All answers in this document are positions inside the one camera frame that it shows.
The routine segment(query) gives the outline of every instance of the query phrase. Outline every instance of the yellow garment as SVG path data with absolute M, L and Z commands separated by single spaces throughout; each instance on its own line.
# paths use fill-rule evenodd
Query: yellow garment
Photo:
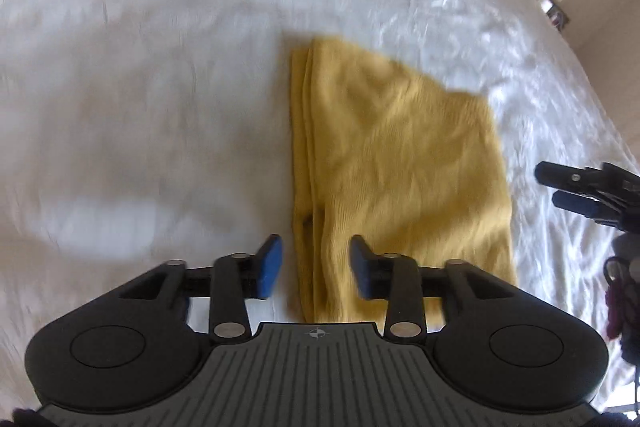
M 308 322 L 377 321 L 348 244 L 422 266 L 465 259 L 513 282 L 511 200 L 486 101 L 335 38 L 291 64 L 293 232 Z M 437 299 L 427 319 L 439 318 Z

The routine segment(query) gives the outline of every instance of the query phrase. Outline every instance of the grooved surface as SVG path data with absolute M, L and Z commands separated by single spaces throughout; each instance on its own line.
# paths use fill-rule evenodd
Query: grooved surface
M 173 396 L 134 412 L 87 415 L 46 406 L 60 427 L 569 427 L 589 405 L 517 415 L 457 393 L 415 346 L 387 343 L 372 325 L 266 324 L 244 344 L 213 350 Z

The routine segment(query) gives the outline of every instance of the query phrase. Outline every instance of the white bed sheet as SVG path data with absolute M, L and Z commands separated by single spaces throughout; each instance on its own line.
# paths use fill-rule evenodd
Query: white bed sheet
M 532 172 L 635 167 L 533 0 L 1 0 L 2 415 L 36 405 L 22 356 L 39 327 L 166 259 L 205 266 L 280 233 L 278 288 L 250 315 L 298 318 L 287 57 L 314 34 L 488 97 L 520 285 L 604 331 L 612 231 L 553 209 Z M 630 376 L 610 353 L 596 404 Z

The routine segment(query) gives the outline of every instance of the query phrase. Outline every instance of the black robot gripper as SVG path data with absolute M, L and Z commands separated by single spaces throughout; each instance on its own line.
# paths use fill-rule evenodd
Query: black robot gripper
M 212 267 L 169 261 L 42 328 L 26 370 L 58 427 L 313 425 L 561 426 L 588 405 L 607 368 L 587 324 L 460 260 L 419 267 L 350 244 L 360 295 L 386 299 L 373 323 L 264 323 L 245 299 L 267 298 L 282 261 L 272 235 L 254 255 Z M 209 331 L 186 324 L 210 297 Z M 446 318 L 429 332 L 423 298 Z

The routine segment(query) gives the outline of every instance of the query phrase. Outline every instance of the silver screw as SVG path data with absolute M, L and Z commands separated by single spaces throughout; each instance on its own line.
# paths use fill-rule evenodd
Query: silver screw
M 237 322 L 223 322 L 213 328 L 213 332 L 222 339 L 234 339 L 245 332 L 244 326 Z
M 416 335 L 420 335 L 422 328 L 412 322 L 396 322 L 389 328 L 391 332 L 402 339 L 410 339 Z

